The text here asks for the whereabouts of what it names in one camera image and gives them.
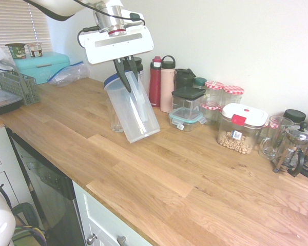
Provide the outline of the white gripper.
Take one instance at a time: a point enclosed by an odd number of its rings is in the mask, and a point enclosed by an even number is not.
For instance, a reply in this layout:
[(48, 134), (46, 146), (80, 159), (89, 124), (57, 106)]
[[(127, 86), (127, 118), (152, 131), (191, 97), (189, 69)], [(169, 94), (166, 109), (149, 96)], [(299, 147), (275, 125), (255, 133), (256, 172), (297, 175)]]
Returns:
[(145, 26), (128, 27), (125, 35), (115, 37), (110, 37), (107, 32), (84, 34), (83, 46), (87, 59), (92, 65), (113, 60), (117, 75), (129, 93), (131, 86), (125, 75), (121, 58), (125, 57), (138, 80), (137, 65), (133, 55), (146, 53), (154, 48), (149, 29)]

